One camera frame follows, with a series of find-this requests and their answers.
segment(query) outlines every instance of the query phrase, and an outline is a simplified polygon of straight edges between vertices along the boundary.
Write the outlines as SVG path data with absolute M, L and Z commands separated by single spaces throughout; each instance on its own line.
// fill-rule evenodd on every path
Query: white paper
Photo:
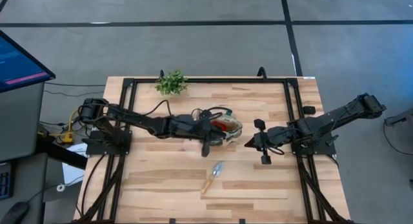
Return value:
M 71 152 L 76 152 L 79 155 L 85 156 L 86 157 L 86 148 L 88 145 L 86 143 L 81 143 L 77 145 L 73 145 L 67 150 Z M 65 177 L 65 184 L 67 186 L 74 185 L 78 183 L 79 181 L 83 180 L 83 177 L 85 175 L 85 171 L 79 168 L 72 167 L 66 163 L 62 163 L 63 167 L 63 176 Z

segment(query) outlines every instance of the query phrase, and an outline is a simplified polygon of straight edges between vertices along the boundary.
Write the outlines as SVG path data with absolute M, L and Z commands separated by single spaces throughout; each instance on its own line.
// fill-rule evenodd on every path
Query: small plant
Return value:
M 180 70 L 168 72 L 167 76 L 160 77 L 156 81 L 156 90 L 160 91 L 162 95 L 181 94 L 188 86 L 185 84 L 187 79 L 183 77 Z

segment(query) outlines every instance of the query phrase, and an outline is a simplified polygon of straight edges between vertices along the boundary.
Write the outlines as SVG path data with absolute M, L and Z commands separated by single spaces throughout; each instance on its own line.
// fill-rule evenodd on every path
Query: computer monitor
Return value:
M 0 93 L 55 77 L 53 72 L 0 31 Z

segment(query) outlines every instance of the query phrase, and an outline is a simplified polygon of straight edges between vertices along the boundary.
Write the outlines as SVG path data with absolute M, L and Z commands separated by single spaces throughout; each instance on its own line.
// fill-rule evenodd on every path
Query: gray carpet floor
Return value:
M 287 0 L 293 21 L 413 19 L 413 0 Z M 284 20 L 281 0 L 8 0 L 4 23 Z M 383 119 L 413 107 L 412 25 L 294 25 L 304 76 L 315 76 L 324 109 L 368 92 L 386 104 L 383 118 L 355 121 L 337 131 L 339 170 L 352 219 L 411 223 L 413 157 L 391 149 Z M 55 83 L 105 84 L 108 76 L 155 76 L 181 69 L 193 76 L 294 76 L 283 25 L 20 27 L 1 28 L 56 73 Z M 45 90 L 82 94 L 99 87 Z M 44 94 L 41 120 L 65 122 L 85 97 Z M 411 129 L 387 129 L 398 149 L 413 152 Z M 48 184 L 63 181 L 61 164 L 48 164 Z M 69 222 L 79 185 L 48 191 L 45 223 Z

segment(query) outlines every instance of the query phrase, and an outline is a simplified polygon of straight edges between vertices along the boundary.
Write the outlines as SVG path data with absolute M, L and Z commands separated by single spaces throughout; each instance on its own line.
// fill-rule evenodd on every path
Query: wooden table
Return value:
M 108 78 L 104 98 L 109 102 L 119 102 L 123 79 Z M 303 105 L 315 106 L 316 116 L 322 114 L 316 80 L 299 77 L 298 81 Z M 162 97 L 154 87 L 155 84 L 150 83 L 138 85 L 135 112 L 148 112 L 165 98 L 173 114 L 224 106 L 231 108 L 242 122 L 243 133 L 237 143 L 226 148 L 211 148 L 210 155 L 202 158 L 197 141 L 157 139 L 145 130 L 132 127 L 133 141 L 123 172 L 117 223 L 166 223 L 169 218 L 176 218 L 178 223 L 237 223 L 240 218 L 247 223 L 307 222 L 297 163 L 290 146 L 281 148 L 286 152 L 284 156 L 272 155 L 272 165 L 262 165 L 261 153 L 243 146 L 257 132 L 254 119 L 265 120 L 267 128 L 285 126 L 289 121 L 283 85 L 199 83 L 190 84 L 180 96 L 167 97 Z M 298 117 L 294 96 L 292 100 Z M 163 105 L 151 116 L 167 115 Z M 98 159 L 99 156 L 89 158 L 85 178 Z M 202 196 L 203 183 L 218 161 L 224 161 L 225 167 Z M 107 157 L 91 179 L 86 208 L 102 189 L 106 162 Z M 315 162 L 322 192 L 339 214 L 350 218 L 337 166 L 326 156 L 315 156 Z M 315 197 L 310 194 L 317 218 Z M 111 197 L 109 194 L 105 218 L 108 218 Z

